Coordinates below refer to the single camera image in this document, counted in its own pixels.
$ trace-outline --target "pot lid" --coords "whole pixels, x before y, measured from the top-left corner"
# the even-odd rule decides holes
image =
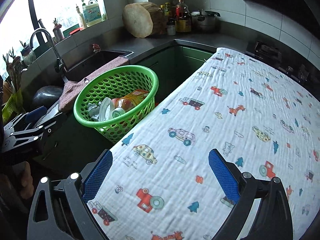
[[[218,12],[197,10],[190,13],[191,16],[220,17]]]

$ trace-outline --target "blue gripper pad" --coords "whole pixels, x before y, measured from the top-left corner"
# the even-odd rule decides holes
[[[226,197],[236,204],[240,198],[238,182],[215,150],[211,150],[209,153],[209,165]]]
[[[112,165],[112,153],[108,150],[83,183],[82,199],[85,203],[95,198]]]

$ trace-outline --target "faucet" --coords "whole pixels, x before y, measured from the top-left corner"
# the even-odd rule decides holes
[[[44,35],[47,37],[48,42],[51,43],[54,53],[56,54],[57,64],[54,67],[55,71],[57,73],[59,73],[61,70],[63,70],[64,73],[66,73],[68,71],[67,67],[66,67],[66,64],[64,63],[64,60],[60,56],[60,54],[59,54],[59,52],[58,52],[58,50],[56,48],[56,45],[53,42],[53,39],[52,39],[50,33],[46,29],[38,28],[33,32],[33,34],[31,35],[31,38],[30,38],[30,49],[33,48],[33,38],[34,38],[34,36],[36,35],[36,33],[39,33],[39,32],[43,32],[44,33]]]

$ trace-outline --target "white bolt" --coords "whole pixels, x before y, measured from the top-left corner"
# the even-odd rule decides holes
[[[243,176],[246,178],[246,179],[250,179],[252,177],[251,173],[249,172],[244,172],[243,173]]]
[[[274,177],[274,178],[273,178],[273,181],[274,181],[275,183],[280,183],[281,180],[280,180],[278,177]]]
[[[72,174],[70,175],[70,178],[71,178],[71,179],[78,179],[78,177],[79,177],[79,173],[77,173],[77,172],[74,172],[74,173],[72,173]]]
[[[48,181],[48,177],[43,177],[43,178],[40,180],[41,183],[46,183],[47,181]]]

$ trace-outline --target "kitchen sink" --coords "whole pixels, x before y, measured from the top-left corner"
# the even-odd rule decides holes
[[[132,52],[129,51],[102,50],[71,67],[67,73],[64,74],[63,80],[65,83],[68,81],[79,82],[86,76],[90,75],[93,71],[97,70],[118,56],[127,56],[131,53]]]

